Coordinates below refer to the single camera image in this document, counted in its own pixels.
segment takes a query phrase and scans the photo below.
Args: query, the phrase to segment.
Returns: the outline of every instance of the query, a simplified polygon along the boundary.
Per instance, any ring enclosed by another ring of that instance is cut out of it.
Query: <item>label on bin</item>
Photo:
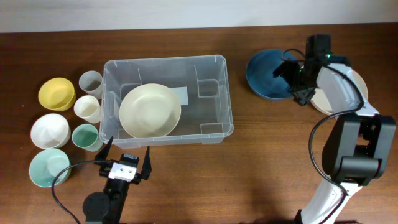
[[[188,89],[187,87],[170,88],[180,99],[180,105],[188,105]]]

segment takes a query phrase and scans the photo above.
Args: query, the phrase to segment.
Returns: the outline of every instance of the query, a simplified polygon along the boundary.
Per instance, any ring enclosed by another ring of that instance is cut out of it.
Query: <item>green cup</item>
[[[69,158],[63,151],[45,149],[32,159],[29,166],[29,177],[39,187],[51,187],[54,178],[68,166],[70,166]],[[63,183],[69,174],[70,170],[64,172],[55,185]]]
[[[95,152],[101,149],[102,142],[98,137],[98,130],[91,124],[82,124],[72,133],[72,141],[75,146]]]

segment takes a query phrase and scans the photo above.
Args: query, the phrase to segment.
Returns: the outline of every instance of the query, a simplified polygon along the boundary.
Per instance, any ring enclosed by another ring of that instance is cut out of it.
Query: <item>mint green bowl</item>
[[[32,159],[29,166],[29,177],[39,187],[51,187],[54,178],[68,166],[70,166],[69,158],[63,151],[45,149]],[[70,170],[64,172],[55,185],[66,181],[69,174]]]

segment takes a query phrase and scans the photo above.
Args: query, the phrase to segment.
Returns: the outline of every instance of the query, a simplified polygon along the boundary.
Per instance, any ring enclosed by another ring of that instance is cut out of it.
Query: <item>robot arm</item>
[[[96,155],[96,161],[103,161],[108,156],[113,137]],[[87,196],[83,203],[83,213],[89,224],[118,224],[122,215],[124,202],[130,184],[138,185],[147,180],[152,172],[149,158],[149,146],[145,153],[141,173],[137,173],[139,158],[122,154],[119,161],[111,160],[110,164],[101,166],[99,175],[107,178],[103,192],[94,192]]]
[[[351,67],[338,63],[331,64],[330,67],[344,73],[347,78],[355,83]],[[359,104],[359,96],[353,90],[353,87],[341,76],[327,68],[320,69],[317,85],[325,92],[334,113],[355,109]],[[361,97],[364,100],[364,107],[358,110],[356,114],[369,117],[378,114],[377,110],[369,104],[362,94]],[[362,186],[357,183],[343,182],[341,185],[347,190],[348,195],[325,224],[334,223],[348,200],[362,189]],[[320,223],[337,206],[342,196],[343,193],[339,187],[323,179],[310,203],[301,211],[301,219],[298,219],[302,223]]]
[[[310,36],[305,60],[300,60],[303,67],[298,61],[285,61],[274,71],[275,77],[282,76],[290,85],[294,100],[302,106],[310,101],[316,87],[325,92],[334,113],[355,110],[360,98],[364,102],[355,113],[338,117],[322,153],[325,174],[345,188],[346,197],[338,186],[323,179],[310,203],[298,211],[295,222],[299,224],[334,223],[352,195],[383,174],[396,129],[392,117],[379,115],[345,80],[349,78],[356,85],[347,58],[332,55],[330,46],[329,35]],[[368,145],[357,145],[358,137],[368,140]]]

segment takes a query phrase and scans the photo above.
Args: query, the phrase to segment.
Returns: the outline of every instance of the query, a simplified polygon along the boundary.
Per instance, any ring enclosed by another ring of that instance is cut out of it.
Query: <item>beige bowl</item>
[[[122,127],[135,138],[166,136],[180,116],[178,96],[170,88],[153,83],[131,90],[119,110]]]

